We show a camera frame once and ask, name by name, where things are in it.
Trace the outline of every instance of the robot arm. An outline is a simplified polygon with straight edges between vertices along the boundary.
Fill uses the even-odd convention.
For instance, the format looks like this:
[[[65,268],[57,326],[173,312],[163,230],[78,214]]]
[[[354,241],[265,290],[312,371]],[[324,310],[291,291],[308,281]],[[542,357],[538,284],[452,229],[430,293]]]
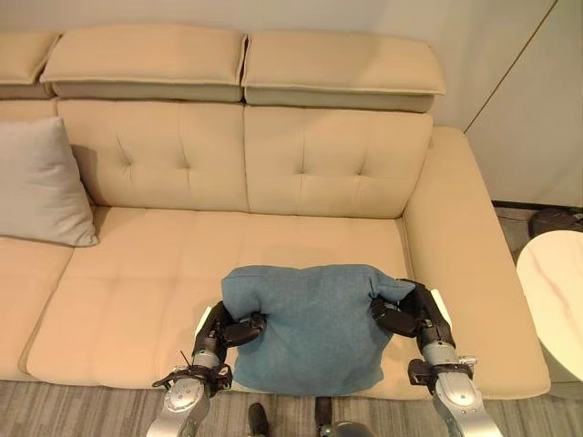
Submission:
[[[502,437],[472,381],[476,359],[457,356],[449,323],[431,292],[423,284],[414,284],[397,306],[382,298],[371,303],[373,318],[382,330],[417,339],[424,361],[409,363],[409,381],[428,388],[451,437]]]
[[[225,364],[227,349],[256,339],[264,327],[260,314],[235,323],[222,302],[215,305],[197,334],[192,362],[152,384],[163,385],[167,393],[147,437],[194,437],[209,412],[210,398],[232,383],[232,372]]]

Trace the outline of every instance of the wall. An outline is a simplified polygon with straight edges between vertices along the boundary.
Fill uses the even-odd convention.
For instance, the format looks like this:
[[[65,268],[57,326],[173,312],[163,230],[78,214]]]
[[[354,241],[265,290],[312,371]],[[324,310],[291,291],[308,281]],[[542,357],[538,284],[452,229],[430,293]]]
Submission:
[[[467,130],[493,198],[583,206],[580,0],[559,0]]]
[[[435,122],[466,130],[552,5],[553,0],[1,0],[0,28],[67,29],[170,21],[241,30],[354,30],[422,39],[434,47],[448,84],[447,96],[435,103]],[[471,135],[479,143],[479,164],[493,197],[541,198],[521,188],[522,176],[511,178],[534,171],[520,161],[520,154],[512,160],[520,171],[506,174],[507,189],[499,189],[500,184],[493,182],[498,174],[496,162],[508,161],[508,149],[493,146],[496,156],[488,156],[488,144],[496,136],[489,132],[491,126],[479,126],[475,124]],[[577,196],[564,195],[562,188],[558,193],[548,191],[543,198],[549,203],[583,203]]]

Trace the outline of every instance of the floor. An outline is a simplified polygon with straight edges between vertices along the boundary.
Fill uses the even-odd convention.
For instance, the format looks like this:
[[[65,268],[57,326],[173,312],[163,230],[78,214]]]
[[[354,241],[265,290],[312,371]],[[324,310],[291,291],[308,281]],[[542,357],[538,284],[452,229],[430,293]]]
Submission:
[[[498,208],[508,247],[516,259],[528,242],[532,211]],[[0,381],[0,437],[142,437],[161,406],[163,392],[68,387]],[[197,437],[246,435],[247,408],[260,401],[273,437],[314,436],[313,399],[223,392],[212,401]],[[335,399],[334,417],[363,422],[383,437],[446,436],[428,401]],[[506,437],[583,437],[583,401],[540,396],[487,401]]]

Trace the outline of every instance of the beige sofa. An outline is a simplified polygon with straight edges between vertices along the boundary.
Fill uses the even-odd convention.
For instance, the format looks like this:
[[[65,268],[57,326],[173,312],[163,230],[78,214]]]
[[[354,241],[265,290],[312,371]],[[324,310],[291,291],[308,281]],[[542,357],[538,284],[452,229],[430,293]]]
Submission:
[[[471,149],[426,114],[445,91],[427,45],[175,25],[18,37],[0,35],[18,46],[0,51],[0,120],[64,119],[100,243],[0,237],[0,378],[147,388],[231,269],[366,263],[441,290],[486,397],[548,390]],[[416,356],[395,337],[362,394],[425,397]]]

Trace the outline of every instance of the blue cloth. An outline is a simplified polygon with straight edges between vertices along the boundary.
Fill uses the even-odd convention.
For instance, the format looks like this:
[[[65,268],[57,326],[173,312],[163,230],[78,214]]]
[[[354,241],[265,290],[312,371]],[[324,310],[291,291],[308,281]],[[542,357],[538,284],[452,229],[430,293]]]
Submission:
[[[222,281],[225,307],[235,320],[259,311],[267,326],[239,347],[234,380],[292,395],[373,387],[383,378],[381,356],[390,339],[374,323],[371,300],[397,302],[413,287],[365,265],[235,269]]]

